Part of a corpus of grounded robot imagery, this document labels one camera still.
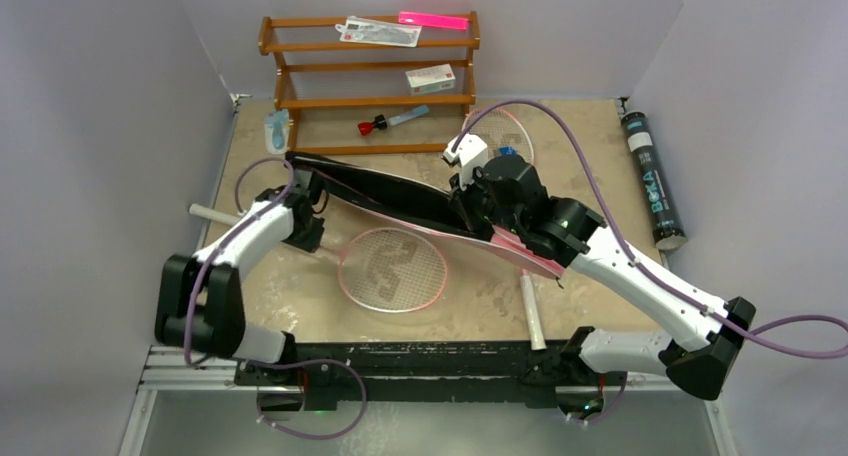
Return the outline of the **pink racket cover bag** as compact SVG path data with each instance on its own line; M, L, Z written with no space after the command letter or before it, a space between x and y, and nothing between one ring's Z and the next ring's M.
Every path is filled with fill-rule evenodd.
M480 217L466 217L443 189L308 152L289 151L285 158L296 170L321 174L333 197L394 224L466 243L547 279L565 273L560 264L529 251L518 236Z

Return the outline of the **pink badminton racket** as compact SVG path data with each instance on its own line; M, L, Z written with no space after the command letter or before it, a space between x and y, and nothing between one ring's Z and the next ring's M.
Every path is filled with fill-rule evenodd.
M497 108L483 116L478 123L472 125L471 122L481 112L482 109L477 109L466 115L462 129L469 129L470 134L477 135L482 139L488 145L491 157L499 155L499 147L511 146L526 162L534 162L535 152L532 141L518 119L505 109ZM520 288L531 349L533 351L544 350L546 348L546 342L541 326L534 285L530 273L526 270L522 271Z
M406 230L373 228L335 246L321 240L319 249L308 253L282 243L293 229L291 210L284 204L255 202L240 217L196 204L190 213L230 228L190 257L189 292L210 287L215 269L233 270L236 278L244 281L262 260L282 247L332 268L342 294L377 312L423 309L441 296L447 282L448 265L440 250Z

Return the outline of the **black shuttlecock tube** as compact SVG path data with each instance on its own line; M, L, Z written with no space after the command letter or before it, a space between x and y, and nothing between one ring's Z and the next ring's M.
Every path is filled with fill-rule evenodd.
M643 196L652 218L652 236L660 251L674 251L687 242L666 175L644 113L630 111L621 118L628 149L643 185Z

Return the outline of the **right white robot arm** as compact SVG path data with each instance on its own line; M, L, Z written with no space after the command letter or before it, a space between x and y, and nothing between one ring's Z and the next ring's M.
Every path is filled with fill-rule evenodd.
M718 398L743 346L731 326L749 329L756 314L751 302L702 291L619 242L600 214L573 198L550 196L519 155L445 151L442 158L458 170L449 181L450 201L469 227L515 235L523 249L601 283L660 325L653 333L579 330L576 347L561 357L569 380L642 372L664 375L699 399Z

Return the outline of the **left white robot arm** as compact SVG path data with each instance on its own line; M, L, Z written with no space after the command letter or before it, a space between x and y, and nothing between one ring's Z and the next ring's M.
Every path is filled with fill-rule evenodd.
M226 359L256 361L272 384L297 375L295 338L246 320L242 283L264 256L285 243L315 252L324 220L314 212L321 188L268 189L222 237L191 256L174 254L163 266L155 339Z

